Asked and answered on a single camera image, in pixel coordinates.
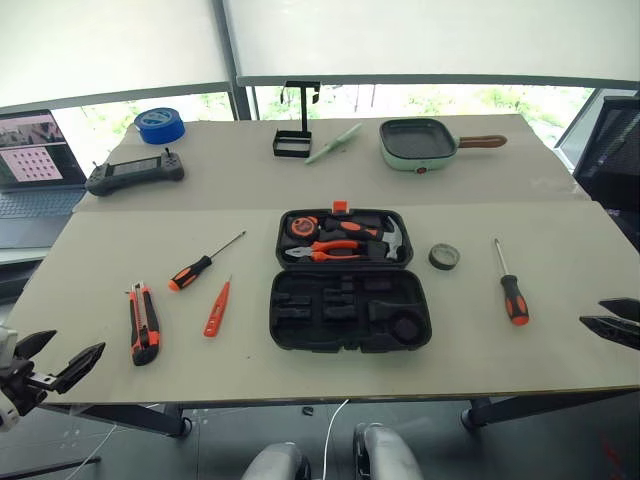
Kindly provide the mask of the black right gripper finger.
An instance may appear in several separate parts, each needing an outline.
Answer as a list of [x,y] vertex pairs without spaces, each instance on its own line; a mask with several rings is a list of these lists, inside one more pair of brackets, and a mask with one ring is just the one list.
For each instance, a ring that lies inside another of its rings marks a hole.
[[633,298],[611,298],[599,301],[599,305],[624,319],[640,318],[640,301]]
[[601,338],[639,349],[638,322],[611,316],[581,316],[579,321]]

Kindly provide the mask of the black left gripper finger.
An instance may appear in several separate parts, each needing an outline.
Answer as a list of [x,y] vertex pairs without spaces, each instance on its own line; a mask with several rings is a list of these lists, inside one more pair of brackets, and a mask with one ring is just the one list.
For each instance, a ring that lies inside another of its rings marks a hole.
[[46,330],[22,338],[16,343],[14,355],[19,358],[32,358],[46,346],[56,333],[56,330]]
[[55,375],[53,390],[57,393],[66,393],[73,388],[93,369],[102,356],[105,346],[105,342],[92,345],[72,358],[67,367]]

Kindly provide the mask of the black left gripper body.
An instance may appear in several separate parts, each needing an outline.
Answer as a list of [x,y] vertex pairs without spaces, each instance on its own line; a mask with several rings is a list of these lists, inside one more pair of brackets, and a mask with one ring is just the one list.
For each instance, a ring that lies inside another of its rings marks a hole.
[[30,360],[14,358],[1,368],[1,392],[8,398],[19,415],[26,415],[52,391],[55,376],[34,370]]

